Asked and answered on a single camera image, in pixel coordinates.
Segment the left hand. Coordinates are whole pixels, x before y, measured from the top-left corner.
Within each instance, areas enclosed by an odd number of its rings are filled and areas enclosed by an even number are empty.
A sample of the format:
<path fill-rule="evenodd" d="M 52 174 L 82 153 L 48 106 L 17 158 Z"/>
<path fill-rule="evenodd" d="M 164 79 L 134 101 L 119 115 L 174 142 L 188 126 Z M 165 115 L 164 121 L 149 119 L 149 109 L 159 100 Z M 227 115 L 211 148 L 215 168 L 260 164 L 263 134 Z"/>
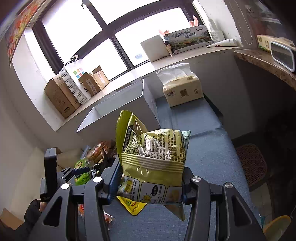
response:
<path fill-rule="evenodd" d="M 40 212 L 43 212 L 47 206 L 47 202 L 40 202 L 40 208 L 39 208 L 39 211 Z"/>

